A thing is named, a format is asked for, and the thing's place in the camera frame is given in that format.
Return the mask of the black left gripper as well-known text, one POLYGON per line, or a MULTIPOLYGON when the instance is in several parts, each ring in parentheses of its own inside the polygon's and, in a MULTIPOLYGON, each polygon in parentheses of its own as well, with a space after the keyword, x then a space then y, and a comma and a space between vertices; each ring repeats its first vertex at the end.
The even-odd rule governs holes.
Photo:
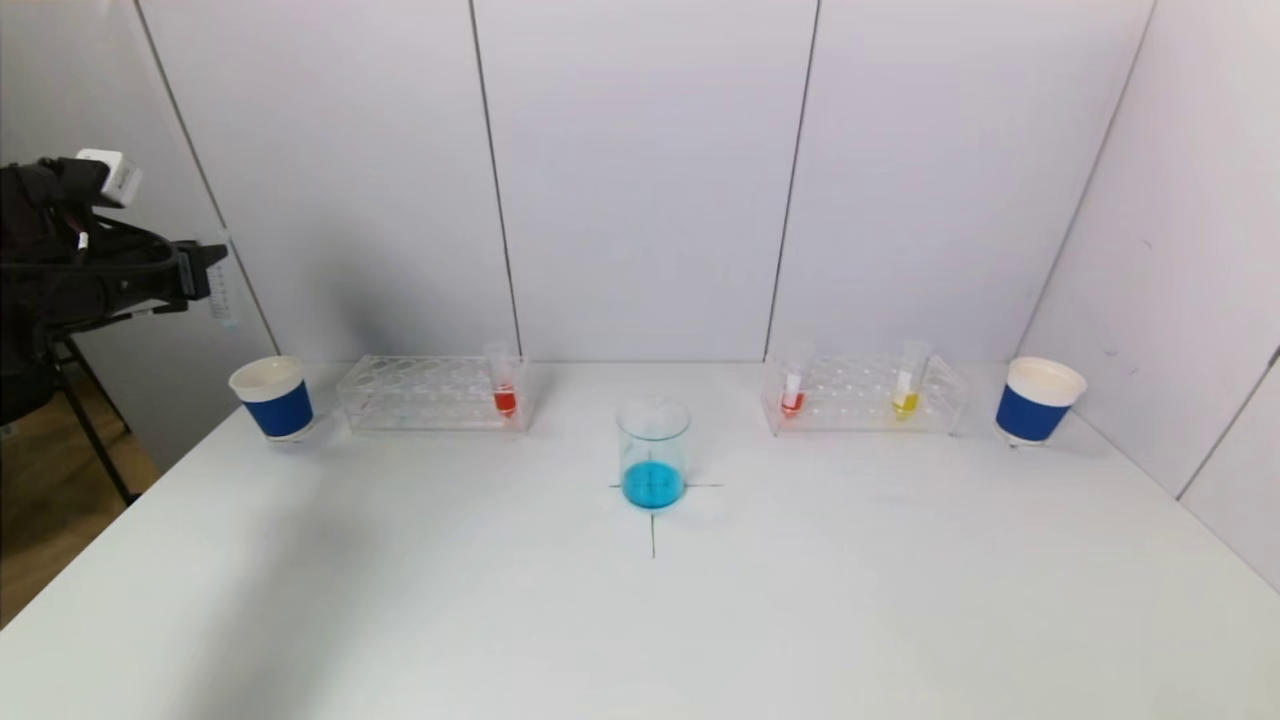
POLYGON ((156 302, 157 313, 184 313, 210 296, 210 270, 227 256, 224 243, 156 243, 123 273, 105 275, 102 313, 118 314, 146 302, 156 302))

